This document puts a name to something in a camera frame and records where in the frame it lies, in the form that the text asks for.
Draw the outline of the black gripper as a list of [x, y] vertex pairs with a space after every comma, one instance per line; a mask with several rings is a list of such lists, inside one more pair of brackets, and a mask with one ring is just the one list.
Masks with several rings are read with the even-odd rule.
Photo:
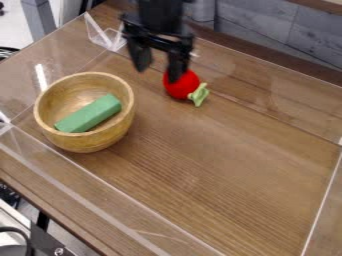
[[133, 66], [143, 72], [152, 63], [151, 49], [168, 54], [168, 82], [188, 68], [193, 34], [184, 24], [184, 4], [192, 0], [136, 0], [136, 10], [120, 16]]

